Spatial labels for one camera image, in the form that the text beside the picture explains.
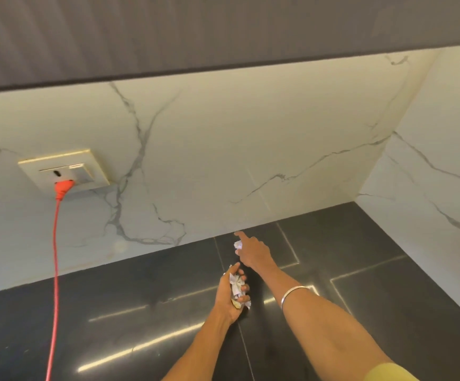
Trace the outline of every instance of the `white switch plate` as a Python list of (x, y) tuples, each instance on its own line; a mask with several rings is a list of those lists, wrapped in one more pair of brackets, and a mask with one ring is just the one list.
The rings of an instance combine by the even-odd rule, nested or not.
[[(38, 186), (45, 195), (55, 197), (54, 183), (67, 179), (76, 179), (70, 174), (69, 166), (83, 164), (93, 179), (92, 182), (75, 184), (70, 192), (91, 190), (98, 187), (110, 185), (105, 173), (91, 153), (91, 150), (83, 150), (28, 159), (18, 162), (18, 166), (27, 176)], [(54, 171), (58, 171), (61, 176), (57, 176)]]

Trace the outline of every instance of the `forearm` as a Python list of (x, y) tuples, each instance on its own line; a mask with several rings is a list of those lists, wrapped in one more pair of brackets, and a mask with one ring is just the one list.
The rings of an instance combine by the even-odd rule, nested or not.
[[(264, 262), (257, 271), (278, 304), (290, 288), (300, 285), (270, 261)], [(291, 292), (284, 302), (283, 312), (324, 381), (362, 381), (374, 366), (390, 362), (357, 320), (308, 289)]]
[(209, 381), (230, 324), (224, 313), (212, 309), (189, 349), (163, 381)]

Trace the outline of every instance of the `person's left hand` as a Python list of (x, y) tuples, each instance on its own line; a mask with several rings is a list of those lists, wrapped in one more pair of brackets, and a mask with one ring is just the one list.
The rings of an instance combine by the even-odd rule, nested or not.
[[(221, 277), (219, 280), (218, 291), (216, 293), (216, 302), (214, 303), (214, 308), (224, 313), (225, 317), (228, 318), (231, 324), (233, 324), (240, 314), (244, 310), (244, 305), (240, 309), (236, 309), (232, 303), (232, 288), (230, 286), (230, 273), (235, 274), (239, 270), (240, 262), (237, 262), (235, 265), (231, 266), (230, 269)], [(239, 275), (243, 275), (244, 271), (239, 270)], [(241, 290), (248, 292), (249, 285), (244, 285), (241, 287)], [(237, 302), (247, 302), (249, 301), (249, 295), (239, 297)]]

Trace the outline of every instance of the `metal kada bracelet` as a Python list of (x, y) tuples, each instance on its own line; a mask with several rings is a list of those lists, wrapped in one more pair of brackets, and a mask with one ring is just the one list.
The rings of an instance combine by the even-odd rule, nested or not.
[(298, 288), (306, 288), (306, 289), (309, 290), (309, 288), (307, 288), (307, 287), (305, 287), (305, 286), (294, 286), (293, 288), (291, 288), (290, 290), (288, 290), (288, 291), (284, 294), (283, 298), (281, 298), (281, 311), (283, 311), (283, 303), (285, 302), (286, 297), (287, 297), (291, 292), (293, 292), (294, 290), (297, 290)]

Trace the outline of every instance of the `yellow sleeve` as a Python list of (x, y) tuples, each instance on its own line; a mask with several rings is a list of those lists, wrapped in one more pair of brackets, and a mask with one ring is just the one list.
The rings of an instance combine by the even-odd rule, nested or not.
[(418, 381), (418, 379), (401, 366), (388, 363), (371, 369), (364, 381)]

